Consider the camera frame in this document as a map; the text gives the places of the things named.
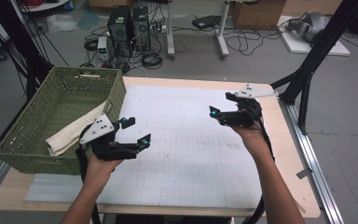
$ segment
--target folded towel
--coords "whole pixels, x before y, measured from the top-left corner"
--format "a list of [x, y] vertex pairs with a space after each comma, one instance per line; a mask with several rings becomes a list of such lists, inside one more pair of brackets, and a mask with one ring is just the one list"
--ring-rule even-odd
[[76, 144], [83, 129], [94, 122], [102, 113], [105, 102], [92, 109], [89, 113], [70, 123], [59, 132], [46, 139], [51, 156], [59, 156]]

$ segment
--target green wicker basket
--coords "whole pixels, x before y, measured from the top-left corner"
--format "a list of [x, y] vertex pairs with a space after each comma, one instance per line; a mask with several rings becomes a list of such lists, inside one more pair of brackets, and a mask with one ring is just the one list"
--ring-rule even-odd
[[0, 143], [0, 160], [26, 174], [79, 175], [78, 144], [50, 156], [45, 140], [105, 100], [117, 120], [125, 94], [120, 70], [54, 67]]

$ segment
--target person's left arm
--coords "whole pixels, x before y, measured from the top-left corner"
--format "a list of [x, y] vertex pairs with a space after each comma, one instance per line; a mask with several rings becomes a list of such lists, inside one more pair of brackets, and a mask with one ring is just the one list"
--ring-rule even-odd
[[92, 209], [103, 191], [112, 171], [121, 164], [122, 161], [100, 161], [94, 154], [89, 157], [86, 178], [83, 187], [76, 199], [72, 203], [61, 224], [90, 223]]

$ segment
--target white bracket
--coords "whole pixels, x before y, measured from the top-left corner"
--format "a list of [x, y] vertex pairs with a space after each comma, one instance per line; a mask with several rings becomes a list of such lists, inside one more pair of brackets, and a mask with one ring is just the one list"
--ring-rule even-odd
[[235, 92], [235, 95], [240, 98], [254, 99], [257, 97], [278, 95], [278, 92], [275, 90], [266, 90], [255, 84], [248, 83], [242, 90]]
[[114, 129], [115, 127], [112, 122], [110, 122], [109, 118], [105, 114], [102, 114], [83, 134], [83, 137], [80, 139], [80, 144], [86, 144], [96, 138], [112, 132]]

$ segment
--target wooden table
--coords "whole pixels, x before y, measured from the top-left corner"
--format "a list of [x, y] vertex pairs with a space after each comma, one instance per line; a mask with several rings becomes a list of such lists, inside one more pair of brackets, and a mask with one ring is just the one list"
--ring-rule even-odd
[[[215, 90], [238, 91], [244, 87], [243, 83], [180, 80], [163, 78], [124, 77], [126, 84], [145, 86], [172, 86], [186, 88], [203, 88]], [[259, 84], [260, 87], [271, 89], [270, 85]], [[303, 217], [318, 217], [319, 205], [316, 202], [309, 180], [299, 179], [296, 174], [304, 167], [297, 153], [295, 143], [290, 134], [276, 96], [257, 99], [263, 108], [265, 122], [270, 127], [268, 135], [277, 160], [277, 165], [288, 188], [297, 201]], [[0, 210], [16, 211], [66, 211], [69, 203], [36, 203], [26, 202], [25, 196], [34, 180], [34, 175], [19, 173], [10, 169], [0, 186]], [[200, 208], [200, 207], [167, 207], [141, 205], [106, 205], [99, 204], [101, 213], [133, 213], [133, 214], [161, 214], [180, 216], [222, 216], [248, 217], [254, 209], [231, 208]]]

